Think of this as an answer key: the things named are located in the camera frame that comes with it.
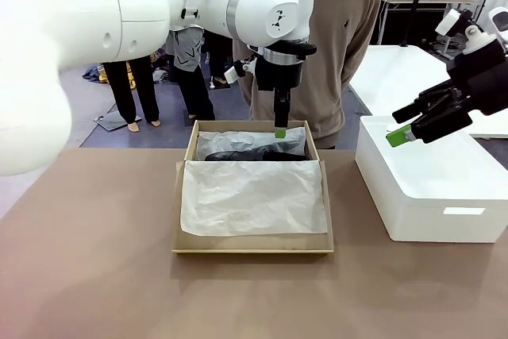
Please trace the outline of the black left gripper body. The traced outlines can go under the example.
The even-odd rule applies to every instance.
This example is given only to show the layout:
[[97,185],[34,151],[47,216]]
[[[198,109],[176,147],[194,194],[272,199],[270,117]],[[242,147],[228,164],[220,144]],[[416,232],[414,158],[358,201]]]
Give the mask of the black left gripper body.
[[255,66],[255,79],[260,91],[274,89],[290,90],[296,88],[301,81],[302,64],[278,65],[258,56]]

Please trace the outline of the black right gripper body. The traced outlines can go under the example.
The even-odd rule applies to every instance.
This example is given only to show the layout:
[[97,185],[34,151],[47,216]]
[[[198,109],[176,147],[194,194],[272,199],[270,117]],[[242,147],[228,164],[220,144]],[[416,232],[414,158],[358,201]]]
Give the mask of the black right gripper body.
[[460,53],[448,62],[447,72],[467,112],[492,115],[507,108],[507,58],[497,39],[474,52]]

